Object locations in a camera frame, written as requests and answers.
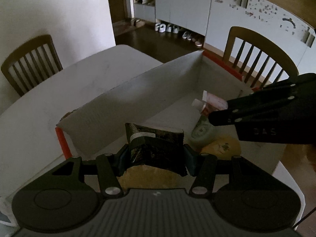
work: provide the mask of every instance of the chair backrest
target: chair backrest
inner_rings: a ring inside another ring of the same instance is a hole
[[[298,76],[298,70],[297,70],[294,62],[280,47],[278,47],[275,43],[273,43],[269,39],[265,38],[261,34],[255,32],[255,31],[252,31],[250,29],[243,28],[243,27],[237,27],[237,26],[231,27],[231,29],[229,31],[229,35],[228,35],[227,44],[225,47],[224,56],[223,56],[223,61],[225,63],[228,63],[228,61],[230,59],[236,38],[243,40],[243,42],[242,42],[241,47],[239,49],[239,52],[236,56],[236,59],[233,63],[233,68],[236,68],[236,66],[239,62],[239,59],[241,57],[241,54],[244,50],[246,42],[251,44],[251,47],[250,47],[250,49],[249,49],[249,51],[244,59],[244,62],[242,63],[242,66],[239,70],[239,73],[244,72],[244,70],[247,66],[247,63],[252,55],[254,47],[257,47],[260,50],[257,57],[255,58],[255,60],[252,64],[252,66],[250,67],[245,79],[244,79],[245,83],[247,83],[249,81],[250,77],[252,76],[252,73],[253,73],[255,67],[257,66],[257,63],[258,63],[262,53],[264,52],[267,55],[267,58],[265,59],[263,65],[261,66],[260,70],[258,71],[258,73],[257,73],[256,77],[254,78],[250,87],[255,86],[255,84],[257,83],[257,81],[261,77],[263,71],[265,70],[270,58],[274,60],[274,64],[273,64],[272,68],[270,69],[270,71],[268,72],[268,74],[266,75],[266,77],[264,78],[264,80],[262,81],[260,88],[262,88],[266,85],[266,83],[268,82],[269,78],[271,77],[271,75],[272,75],[272,73],[275,70],[277,65],[279,65],[281,67],[281,70],[280,70],[279,74],[277,75],[277,77],[275,78],[274,82],[277,82],[280,79],[280,77],[284,71],[288,74],[288,76],[291,79],[295,79]]]
[[[27,41],[1,66],[2,73],[20,96],[62,69],[50,35]]]

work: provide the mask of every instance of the black cable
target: black cable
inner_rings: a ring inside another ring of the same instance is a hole
[[[308,218],[312,213],[314,213],[316,211],[316,207],[313,208],[305,217],[301,218],[301,220],[299,220],[294,226],[293,229],[295,227],[297,227],[301,222],[303,222],[306,218]]]

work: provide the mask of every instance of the metal screw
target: metal screw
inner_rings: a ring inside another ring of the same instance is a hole
[[[118,187],[108,187],[105,189],[105,193],[108,195],[117,195],[121,192],[121,189]]]
[[[203,195],[207,193],[207,189],[203,186],[196,186],[192,188],[192,192],[197,195]]]

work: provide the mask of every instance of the cabinet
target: cabinet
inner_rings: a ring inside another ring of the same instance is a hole
[[[266,0],[212,0],[205,43],[224,51],[232,26],[245,27],[265,36],[285,51],[296,65],[300,63],[308,48],[302,39],[309,26],[295,15]],[[233,57],[237,56],[241,43],[240,39],[236,40]],[[250,45],[247,45],[240,61],[244,61],[250,48]],[[254,49],[254,51],[248,66],[252,65],[259,50]],[[256,72],[259,71],[265,58],[261,56],[255,68]],[[269,61],[263,76],[268,74],[273,63],[273,60]],[[279,69],[274,71],[270,80],[275,79]],[[284,73],[281,80],[286,78],[287,75]]]
[[[134,15],[136,18],[155,22],[155,7],[147,4],[134,3]]]
[[[156,0],[156,18],[205,35],[211,0]]]
[[[299,74],[316,73],[316,34],[315,30],[309,30],[309,37],[307,38],[307,48],[302,57],[300,64],[298,64]]]

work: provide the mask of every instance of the white table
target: white table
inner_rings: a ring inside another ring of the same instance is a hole
[[[0,196],[64,160],[55,127],[67,112],[161,64],[118,45],[65,68],[17,100],[0,116]]]

